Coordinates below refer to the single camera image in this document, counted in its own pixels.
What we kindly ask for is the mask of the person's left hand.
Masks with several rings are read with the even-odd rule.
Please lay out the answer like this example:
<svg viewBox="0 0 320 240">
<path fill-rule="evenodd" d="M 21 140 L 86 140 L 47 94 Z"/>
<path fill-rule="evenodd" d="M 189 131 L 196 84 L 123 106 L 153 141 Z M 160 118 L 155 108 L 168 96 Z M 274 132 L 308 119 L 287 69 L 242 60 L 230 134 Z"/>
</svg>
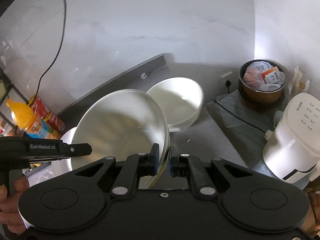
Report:
<svg viewBox="0 0 320 240">
<path fill-rule="evenodd" d="M 14 182 L 16 193 L 8 196 L 7 187 L 1 185 L 1 224 L 6 225 L 8 230 L 21 235 L 27 229 L 18 211 L 18 201 L 21 194 L 29 188 L 29 181 L 22 175 Z"/>
</svg>

